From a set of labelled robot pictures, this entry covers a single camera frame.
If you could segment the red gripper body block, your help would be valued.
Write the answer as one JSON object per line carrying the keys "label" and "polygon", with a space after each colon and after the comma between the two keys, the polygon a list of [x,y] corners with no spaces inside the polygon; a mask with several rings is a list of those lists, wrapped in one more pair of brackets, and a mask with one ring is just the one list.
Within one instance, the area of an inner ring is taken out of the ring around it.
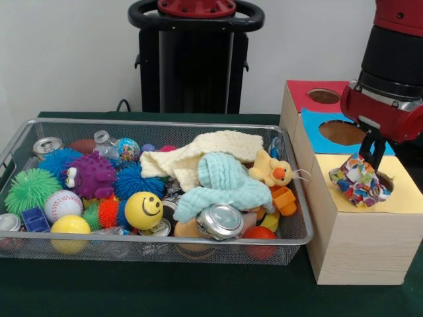
{"label": "red gripper body block", "polygon": [[351,82],[341,96],[340,107],[347,118],[378,129],[396,143],[412,141],[422,133],[422,99],[396,100],[356,86]]}

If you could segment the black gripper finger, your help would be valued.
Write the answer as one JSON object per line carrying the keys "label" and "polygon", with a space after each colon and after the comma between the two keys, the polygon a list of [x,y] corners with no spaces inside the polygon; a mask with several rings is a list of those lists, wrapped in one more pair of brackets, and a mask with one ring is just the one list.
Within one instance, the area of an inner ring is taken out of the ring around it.
{"label": "black gripper finger", "polygon": [[385,138],[378,138],[374,141],[374,151],[372,154],[373,162],[372,167],[377,172],[379,170],[379,165],[381,163],[381,159],[383,158],[383,155],[385,154],[386,149],[386,140]]}
{"label": "black gripper finger", "polygon": [[374,137],[372,133],[367,133],[363,138],[360,146],[359,154],[366,162],[373,162],[373,152],[371,146],[374,143]]}

